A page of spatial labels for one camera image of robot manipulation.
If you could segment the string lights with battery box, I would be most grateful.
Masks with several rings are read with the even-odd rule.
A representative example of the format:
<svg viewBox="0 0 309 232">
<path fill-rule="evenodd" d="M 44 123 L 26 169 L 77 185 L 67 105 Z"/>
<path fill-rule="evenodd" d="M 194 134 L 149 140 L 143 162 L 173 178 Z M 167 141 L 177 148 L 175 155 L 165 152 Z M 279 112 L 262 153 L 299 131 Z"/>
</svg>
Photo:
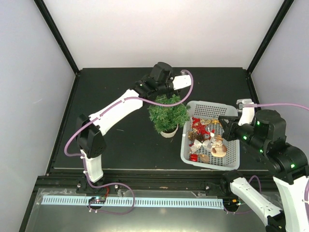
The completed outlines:
<svg viewBox="0 0 309 232">
<path fill-rule="evenodd" d="M 205 137 L 205 140 L 210 140 L 210 143 L 212 145 L 213 144 L 213 140 L 214 140 L 214 136 L 215 136 L 215 134 L 211 132 L 210 137 L 209 138 Z"/>
</svg>

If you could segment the white plastic basket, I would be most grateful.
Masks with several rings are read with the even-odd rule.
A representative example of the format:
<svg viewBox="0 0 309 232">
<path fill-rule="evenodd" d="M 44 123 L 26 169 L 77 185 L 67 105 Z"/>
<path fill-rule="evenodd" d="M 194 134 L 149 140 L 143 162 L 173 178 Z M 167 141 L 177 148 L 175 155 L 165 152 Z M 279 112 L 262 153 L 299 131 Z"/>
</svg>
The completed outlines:
<svg viewBox="0 0 309 232">
<path fill-rule="evenodd" d="M 223 139 L 223 143 L 227 147 L 227 154 L 223 158 L 216 158 L 211 154 L 211 151 L 208 151 L 204 148 L 199 149 L 195 153 L 191 152 L 190 146 L 192 145 L 192 142 L 189 141 L 186 135 L 186 133 L 188 133 L 189 131 L 193 131 L 191 129 L 191 117 L 197 117 L 202 119 L 218 119 L 218 116 L 237 116 L 238 113 L 236 108 L 226 104 L 207 101 L 190 101 L 188 105 L 190 106 L 190 109 L 188 110 L 190 120 L 187 121 L 183 126 L 183 137 L 180 154 L 182 161 L 184 163 L 206 169 L 216 169 L 221 171 L 231 171 L 234 169 L 238 169 L 240 163 L 240 149 L 238 140 L 228 142 Z M 221 135 L 221 137 L 224 132 L 221 124 L 209 124 L 207 126 L 207 129 L 209 132 L 212 132 L 215 135 Z M 200 158 L 198 158 L 197 162 L 190 161 L 190 154 L 208 155 L 210 158 L 210 162 L 203 163 L 201 162 Z"/>
</svg>

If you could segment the small green christmas tree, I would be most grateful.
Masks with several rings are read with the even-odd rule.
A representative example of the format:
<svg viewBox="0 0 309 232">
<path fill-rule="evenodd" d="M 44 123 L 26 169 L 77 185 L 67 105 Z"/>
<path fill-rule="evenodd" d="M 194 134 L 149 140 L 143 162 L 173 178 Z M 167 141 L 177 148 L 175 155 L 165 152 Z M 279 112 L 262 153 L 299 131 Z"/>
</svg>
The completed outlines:
<svg viewBox="0 0 309 232">
<path fill-rule="evenodd" d="M 185 103 L 172 107 L 150 105 L 148 107 L 149 119 L 160 135 L 164 138 L 172 138 L 177 130 L 190 120 L 189 109 L 190 106 Z"/>
</svg>

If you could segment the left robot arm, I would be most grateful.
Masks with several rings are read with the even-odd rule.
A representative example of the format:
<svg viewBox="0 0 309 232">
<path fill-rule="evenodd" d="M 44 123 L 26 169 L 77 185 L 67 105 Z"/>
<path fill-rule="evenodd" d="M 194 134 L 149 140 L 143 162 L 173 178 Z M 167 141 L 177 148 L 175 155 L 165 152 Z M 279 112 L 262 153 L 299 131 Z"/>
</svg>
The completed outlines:
<svg viewBox="0 0 309 232">
<path fill-rule="evenodd" d="M 173 68 L 159 62 L 154 65 L 151 72 L 142 79 L 136 81 L 130 89 L 106 106 L 104 109 L 86 117 L 80 116 L 81 126 L 93 121 L 91 125 L 82 130 L 76 138 L 76 142 L 82 154 L 85 165 L 85 173 L 88 176 L 86 186 L 93 193 L 103 189 L 104 182 L 101 156 L 106 149 L 104 135 L 116 123 L 127 115 L 143 107 L 143 99 L 154 101 L 157 96 L 167 95 L 171 97 L 178 91 L 191 85 L 191 77 L 182 72 L 175 75 Z"/>
</svg>

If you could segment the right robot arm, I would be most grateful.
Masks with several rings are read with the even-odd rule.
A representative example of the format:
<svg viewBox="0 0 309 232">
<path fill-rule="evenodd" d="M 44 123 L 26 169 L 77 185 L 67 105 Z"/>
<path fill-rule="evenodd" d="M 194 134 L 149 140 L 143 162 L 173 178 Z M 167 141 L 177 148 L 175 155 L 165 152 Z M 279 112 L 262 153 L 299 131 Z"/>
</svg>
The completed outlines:
<svg viewBox="0 0 309 232">
<path fill-rule="evenodd" d="M 240 116 L 219 116 L 226 141 L 239 140 L 260 156 L 279 191 L 282 208 L 254 189 L 237 170 L 223 174 L 219 183 L 225 195 L 241 198 L 261 219 L 268 232 L 309 230 L 309 162 L 305 153 L 286 142 L 286 121 L 275 110 L 259 110 L 249 122 Z"/>
</svg>

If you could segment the gold bell ornament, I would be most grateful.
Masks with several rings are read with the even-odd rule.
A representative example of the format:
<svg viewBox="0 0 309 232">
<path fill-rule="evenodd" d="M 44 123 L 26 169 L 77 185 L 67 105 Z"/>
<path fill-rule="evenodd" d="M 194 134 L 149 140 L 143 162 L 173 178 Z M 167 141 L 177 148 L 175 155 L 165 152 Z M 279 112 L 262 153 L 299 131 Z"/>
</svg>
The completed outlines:
<svg viewBox="0 0 309 232">
<path fill-rule="evenodd" d="M 215 118 L 213 118 L 212 120 L 211 120 L 211 124 L 214 124 L 214 125 L 217 125 L 217 124 L 221 124 L 220 123 L 220 121 L 218 120 L 218 119 L 215 119 Z"/>
</svg>

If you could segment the snowman figurine ornament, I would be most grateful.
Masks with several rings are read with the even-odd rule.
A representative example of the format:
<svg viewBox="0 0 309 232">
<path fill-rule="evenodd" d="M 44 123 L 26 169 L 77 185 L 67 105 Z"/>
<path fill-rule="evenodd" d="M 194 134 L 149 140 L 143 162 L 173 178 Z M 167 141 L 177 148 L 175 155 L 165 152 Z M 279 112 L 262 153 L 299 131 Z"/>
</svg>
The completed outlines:
<svg viewBox="0 0 309 232">
<path fill-rule="evenodd" d="M 223 158 L 227 154 L 227 147 L 223 143 L 221 135 L 215 135 L 211 147 L 211 154 L 216 158 Z"/>
</svg>

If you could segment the red star ornament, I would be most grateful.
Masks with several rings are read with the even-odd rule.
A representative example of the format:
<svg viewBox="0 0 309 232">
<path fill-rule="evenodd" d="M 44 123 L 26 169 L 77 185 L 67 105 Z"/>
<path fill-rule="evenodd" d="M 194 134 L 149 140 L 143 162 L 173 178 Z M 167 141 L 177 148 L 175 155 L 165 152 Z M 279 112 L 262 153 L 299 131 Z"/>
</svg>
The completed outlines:
<svg viewBox="0 0 309 232">
<path fill-rule="evenodd" d="M 191 129 L 197 134 L 210 135 L 207 126 L 212 122 L 211 119 L 202 119 L 197 117 L 191 117 Z"/>
</svg>

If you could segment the silver bow ornament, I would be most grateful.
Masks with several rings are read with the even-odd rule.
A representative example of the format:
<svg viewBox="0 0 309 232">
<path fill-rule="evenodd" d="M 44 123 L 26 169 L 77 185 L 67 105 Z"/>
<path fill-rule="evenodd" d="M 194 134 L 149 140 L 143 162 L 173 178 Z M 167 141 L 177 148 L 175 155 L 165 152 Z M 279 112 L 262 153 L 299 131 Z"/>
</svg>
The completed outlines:
<svg viewBox="0 0 309 232">
<path fill-rule="evenodd" d="M 193 152 L 193 153 L 197 152 L 201 148 L 204 148 L 204 149 L 210 151 L 211 148 L 212 148 L 210 140 L 205 140 L 203 142 L 200 142 L 199 140 L 194 140 L 193 145 L 190 147 L 191 152 Z"/>
</svg>

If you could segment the pine cone ornament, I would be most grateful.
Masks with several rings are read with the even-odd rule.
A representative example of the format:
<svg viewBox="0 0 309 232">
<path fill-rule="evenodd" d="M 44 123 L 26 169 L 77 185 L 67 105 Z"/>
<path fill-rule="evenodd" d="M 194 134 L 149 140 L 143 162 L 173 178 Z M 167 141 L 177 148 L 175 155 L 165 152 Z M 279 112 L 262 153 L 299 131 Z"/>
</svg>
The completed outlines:
<svg viewBox="0 0 309 232">
<path fill-rule="evenodd" d="M 194 131 L 189 131 L 188 132 L 188 139 L 191 142 L 194 142 L 195 140 L 203 142 L 203 141 L 205 141 L 205 136 L 203 134 L 198 134 L 197 132 L 194 132 Z"/>
</svg>

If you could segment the brown wooden ornament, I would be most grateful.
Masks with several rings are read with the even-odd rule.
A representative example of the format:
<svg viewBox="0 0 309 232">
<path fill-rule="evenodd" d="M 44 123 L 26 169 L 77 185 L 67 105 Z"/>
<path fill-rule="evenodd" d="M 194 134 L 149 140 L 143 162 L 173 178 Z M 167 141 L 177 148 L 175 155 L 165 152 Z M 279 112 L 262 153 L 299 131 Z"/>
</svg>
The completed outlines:
<svg viewBox="0 0 309 232">
<path fill-rule="evenodd" d="M 203 163 L 209 163 L 210 162 L 210 158 L 209 158 L 208 155 L 199 154 L 198 157 L 200 158 L 201 162 L 203 162 Z"/>
</svg>

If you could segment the red gift box ornament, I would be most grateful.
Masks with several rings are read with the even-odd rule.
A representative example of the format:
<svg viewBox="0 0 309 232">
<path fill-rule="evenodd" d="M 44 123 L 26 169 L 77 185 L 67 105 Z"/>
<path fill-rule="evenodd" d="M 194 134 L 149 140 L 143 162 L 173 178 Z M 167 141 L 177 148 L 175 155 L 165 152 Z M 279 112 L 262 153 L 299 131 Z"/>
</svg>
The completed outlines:
<svg viewBox="0 0 309 232">
<path fill-rule="evenodd" d="M 198 161 L 198 155 L 197 154 L 190 154 L 189 160 L 193 161 L 193 162 L 197 162 Z"/>
</svg>

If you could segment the black frame post right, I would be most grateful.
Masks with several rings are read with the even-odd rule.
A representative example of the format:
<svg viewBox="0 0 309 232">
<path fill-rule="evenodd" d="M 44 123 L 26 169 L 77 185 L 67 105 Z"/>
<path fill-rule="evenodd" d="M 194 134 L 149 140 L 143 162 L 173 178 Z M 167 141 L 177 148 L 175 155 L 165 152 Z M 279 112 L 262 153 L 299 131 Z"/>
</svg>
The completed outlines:
<svg viewBox="0 0 309 232">
<path fill-rule="evenodd" d="M 262 42 L 260 43 L 254 57 L 252 58 L 248 68 L 247 73 L 251 75 L 256 68 L 257 64 L 259 63 L 260 59 L 262 58 L 264 52 L 266 51 L 268 45 L 270 44 L 271 40 L 273 39 L 274 35 L 276 34 L 278 28 L 280 27 L 281 23 L 283 22 L 285 16 L 287 15 L 288 11 L 290 10 L 291 6 L 293 5 L 294 0 L 284 0 L 282 5 L 280 6 L 278 12 L 276 13 L 272 23 L 270 24 Z"/>
</svg>

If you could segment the black frame post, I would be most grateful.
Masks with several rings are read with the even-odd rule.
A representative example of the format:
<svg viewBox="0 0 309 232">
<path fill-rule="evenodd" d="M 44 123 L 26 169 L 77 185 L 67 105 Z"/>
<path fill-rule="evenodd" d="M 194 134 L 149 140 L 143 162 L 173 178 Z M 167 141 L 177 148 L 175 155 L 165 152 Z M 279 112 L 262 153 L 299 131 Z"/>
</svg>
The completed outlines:
<svg viewBox="0 0 309 232">
<path fill-rule="evenodd" d="M 60 50 L 62 51 L 63 55 L 65 56 L 68 64 L 70 65 L 72 71 L 75 75 L 78 75 L 80 73 L 80 70 L 69 51 L 69 48 L 67 47 L 65 40 L 63 39 L 52 15 L 50 14 L 45 2 L 43 0 L 34 0 L 34 3 L 36 4 L 38 10 L 40 11 L 43 19 L 45 20 L 49 30 L 51 31 L 53 37 L 55 38 L 58 46 L 60 47 Z"/>
<path fill-rule="evenodd" d="M 282 5 L 280 6 L 278 12 L 276 13 L 272 23 L 270 24 L 262 42 L 260 43 L 254 57 L 252 58 L 248 68 L 247 73 L 251 75 L 256 68 L 257 64 L 259 63 L 260 59 L 262 58 L 264 52 L 266 51 L 268 45 L 270 44 L 271 40 L 273 39 L 274 35 L 276 34 L 278 28 L 280 27 L 281 23 L 283 22 L 285 16 L 287 15 L 288 11 L 290 10 L 291 6 L 293 5 L 294 0 L 284 0 Z"/>
</svg>

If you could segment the black frame post left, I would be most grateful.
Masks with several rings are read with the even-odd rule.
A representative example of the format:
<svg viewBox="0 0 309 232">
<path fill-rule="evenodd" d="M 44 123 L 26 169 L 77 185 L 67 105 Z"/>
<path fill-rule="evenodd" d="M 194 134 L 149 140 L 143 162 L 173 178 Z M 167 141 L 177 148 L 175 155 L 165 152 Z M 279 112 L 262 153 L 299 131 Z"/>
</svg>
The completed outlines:
<svg viewBox="0 0 309 232">
<path fill-rule="evenodd" d="M 34 3 L 36 4 L 38 10 L 40 11 L 43 19 L 45 20 L 49 30 L 51 31 L 53 37 L 55 38 L 58 46 L 60 47 L 60 50 L 62 51 L 63 55 L 65 56 L 68 64 L 70 65 L 72 71 L 75 75 L 78 75 L 80 73 L 80 70 L 69 51 L 69 48 L 67 47 L 65 40 L 63 39 L 52 15 L 50 14 L 45 2 L 43 0 L 34 0 Z"/>
</svg>

